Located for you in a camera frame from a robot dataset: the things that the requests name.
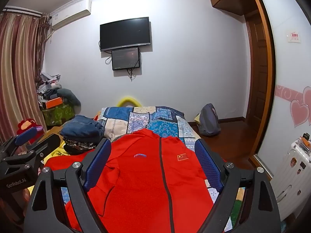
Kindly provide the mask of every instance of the metal bolt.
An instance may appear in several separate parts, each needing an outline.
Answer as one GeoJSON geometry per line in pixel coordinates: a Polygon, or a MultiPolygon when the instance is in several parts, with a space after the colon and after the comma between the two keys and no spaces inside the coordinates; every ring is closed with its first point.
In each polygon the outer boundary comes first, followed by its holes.
{"type": "Polygon", "coordinates": [[[49,168],[48,166],[43,167],[42,171],[43,171],[43,172],[48,172],[48,171],[50,171],[50,168],[49,168]]]}
{"type": "Polygon", "coordinates": [[[81,163],[80,162],[74,162],[73,163],[73,168],[78,168],[80,167],[81,163]]]}
{"type": "Polygon", "coordinates": [[[262,167],[259,166],[259,167],[257,167],[257,171],[260,172],[260,173],[263,173],[265,170],[262,167]]]}
{"type": "Polygon", "coordinates": [[[227,162],[226,163],[226,167],[228,168],[233,168],[234,167],[234,164],[232,162],[227,162]]]}

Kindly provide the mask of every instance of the textured blue pad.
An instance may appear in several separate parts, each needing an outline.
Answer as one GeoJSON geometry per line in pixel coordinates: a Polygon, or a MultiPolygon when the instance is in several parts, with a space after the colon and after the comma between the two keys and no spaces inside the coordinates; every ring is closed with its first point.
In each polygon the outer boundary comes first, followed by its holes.
{"type": "Polygon", "coordinates": [[[200,140],[195,142],[194,152],[202,166],[209,184],[220,193],[224,187],[220,179],[220,171],[200,140]]]}
{"type": "Polygon", "coordinates": [[[37,129],[35,127],[32,127],[29,130],[26,130],[25,132],[23,132],[22,134],[18,135],[15,138],[15,145],[22,146],[24,143],[32,139],[36,134],[37,134],[37,129]]]}
{"type": "Polygon", "coordinates": [[[88,192],[93,188],[101,175],[105,164],[111,153],[111,142],[107,139],[102,145],[101,149],[98,150],[97,154],[93,158],[92,163],[86,171],[86,181],[84,183],[83,189],[88,192]]]}

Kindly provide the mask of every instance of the backpack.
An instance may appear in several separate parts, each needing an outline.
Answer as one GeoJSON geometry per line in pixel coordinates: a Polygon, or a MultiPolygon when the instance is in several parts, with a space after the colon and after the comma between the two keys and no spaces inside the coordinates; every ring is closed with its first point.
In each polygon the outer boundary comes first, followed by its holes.
{"type": "Polygon", "coordinates": [[[217,135],[220,132],[220,126],[218,122],[218,116],[214,106],[209,103],[204,106],[200,113],[200,124],[197,126],[199,132],[205,136],[217,135]]]}

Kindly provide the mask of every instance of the plush toy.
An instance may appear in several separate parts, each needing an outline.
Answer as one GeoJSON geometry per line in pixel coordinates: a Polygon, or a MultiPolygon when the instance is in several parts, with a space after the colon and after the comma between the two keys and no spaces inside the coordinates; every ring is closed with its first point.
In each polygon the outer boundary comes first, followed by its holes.
{"type": "Polygon", "coordinates": [[[37,129],[37,135],[35,135],[32,139],[29,140],[30,144],[34,143],[40,136],[44,135],[43,126],[37,125],[35,120],[29,118],[27,120],[22,120],[18,124],[19,130],[17,131],[17,135],[20,135],[32,127],[35,127],[37,129]]]}

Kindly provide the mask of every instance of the wooden floor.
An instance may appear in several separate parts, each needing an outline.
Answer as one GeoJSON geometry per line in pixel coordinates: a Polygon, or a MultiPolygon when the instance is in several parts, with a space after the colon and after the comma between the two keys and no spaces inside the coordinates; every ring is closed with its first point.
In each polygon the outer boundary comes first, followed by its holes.
{"type": "MultiPolygon", "coordinates": [[[[226,160],[242,169],[254,169],[248,156],[255,142],[257,132],[243,121],[221,123],[221,132],[213,137],[200,135],[210,148],[226,160]]],[[[192,127],[199,134],[197,127],[192,127]]]]}

